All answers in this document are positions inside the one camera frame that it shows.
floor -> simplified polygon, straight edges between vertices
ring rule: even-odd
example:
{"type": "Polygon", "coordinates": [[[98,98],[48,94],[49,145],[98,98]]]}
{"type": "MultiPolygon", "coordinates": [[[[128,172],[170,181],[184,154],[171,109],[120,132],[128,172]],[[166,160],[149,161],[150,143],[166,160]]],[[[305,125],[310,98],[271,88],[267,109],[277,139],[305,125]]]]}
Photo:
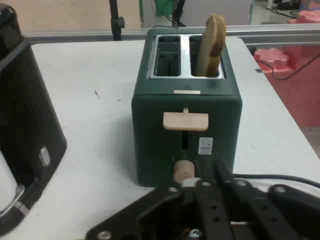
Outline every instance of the floor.
{"type": "MultiPolygon", "coordinates": [[[[253,9],[253,15],[251,19],[252,25],[260,25],[260,24],[286,24],[288,22],[289,17],[282,16],[276,13],[271,12],[271,10],[267,9],[267,1],[266,0],[256,0],[255,6],[253,9]]],[[[279,13],[290,15],[291,10],[287,11],[279,11],[279,13]]]]}

wall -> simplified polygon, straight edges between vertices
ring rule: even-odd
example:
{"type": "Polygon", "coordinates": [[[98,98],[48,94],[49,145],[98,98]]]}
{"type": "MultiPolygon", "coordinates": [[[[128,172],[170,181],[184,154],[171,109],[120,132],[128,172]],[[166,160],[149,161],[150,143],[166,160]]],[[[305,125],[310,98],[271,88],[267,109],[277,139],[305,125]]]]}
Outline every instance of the wall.
{"type": "MultiPolygon", "coordinates": [[[[109,0],[2,0],[17,12],[23,32],[109,30],[109,0]]],[[[118,0],[126,29],[140,28],[139,0],[118,0]]]]}
{"type": "Polygon", "coordinates": [[[181,22],[188,27],[205,26],[212,13],[223,15],[227,25],[248,25],[252,0],[185,1],[181,22]]]}

wooden lever handle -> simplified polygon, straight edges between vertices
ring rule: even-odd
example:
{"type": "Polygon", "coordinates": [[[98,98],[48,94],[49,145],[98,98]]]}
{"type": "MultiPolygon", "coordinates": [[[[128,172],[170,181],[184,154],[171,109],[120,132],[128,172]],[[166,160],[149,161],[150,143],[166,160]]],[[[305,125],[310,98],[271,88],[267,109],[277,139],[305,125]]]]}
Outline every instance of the wooden lever handle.
{"type": "Polygon", "coordinates": [[[168,130],[203,132],[209,127],[209,115],[189,113],[188,108],[184,108],[183,112],[164,112],[163,127],[168,130]]]}

metal stand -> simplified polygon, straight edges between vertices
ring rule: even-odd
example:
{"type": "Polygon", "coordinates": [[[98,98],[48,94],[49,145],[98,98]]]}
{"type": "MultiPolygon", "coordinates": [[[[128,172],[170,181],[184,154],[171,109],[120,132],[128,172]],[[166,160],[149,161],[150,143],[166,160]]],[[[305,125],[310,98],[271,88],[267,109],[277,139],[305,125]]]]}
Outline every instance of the metal stand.
{"type": "Polygon", "coordinates": [[[121,29],[125,28],[125,19],[123,16],[119,16],[118,14],[117,0],[109,0],[109,2],[111,12],[111,31],[113,35],[113,40],[121,41],[121,29]]]}

toaster slot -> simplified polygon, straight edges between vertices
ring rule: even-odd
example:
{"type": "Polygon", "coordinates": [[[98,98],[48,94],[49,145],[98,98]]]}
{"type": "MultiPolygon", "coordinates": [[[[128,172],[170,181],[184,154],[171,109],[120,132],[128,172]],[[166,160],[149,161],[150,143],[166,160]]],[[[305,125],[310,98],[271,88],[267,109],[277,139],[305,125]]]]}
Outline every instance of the toaster slot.
{"type": "Polygon", "coordinates": [[[181,38],[180,36],[160,36],[157,43],[154,75],[176,77],[181,74],[181,38]]]}

